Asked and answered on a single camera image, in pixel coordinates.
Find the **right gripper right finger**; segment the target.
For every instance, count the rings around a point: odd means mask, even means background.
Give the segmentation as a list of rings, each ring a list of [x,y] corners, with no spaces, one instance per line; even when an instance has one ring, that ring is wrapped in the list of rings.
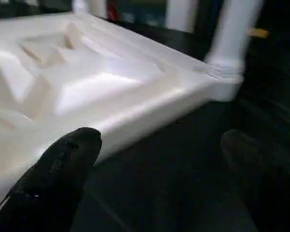
[[[222,135],[221,150],[258,230],[290,232],[290,155],[239,130]]]

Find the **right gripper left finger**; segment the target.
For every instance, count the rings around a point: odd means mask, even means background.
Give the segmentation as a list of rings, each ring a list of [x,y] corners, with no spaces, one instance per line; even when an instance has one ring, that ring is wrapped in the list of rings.
[[[0,232],[68,232],[101,148],[90,127],[51,144],[0,202]]]

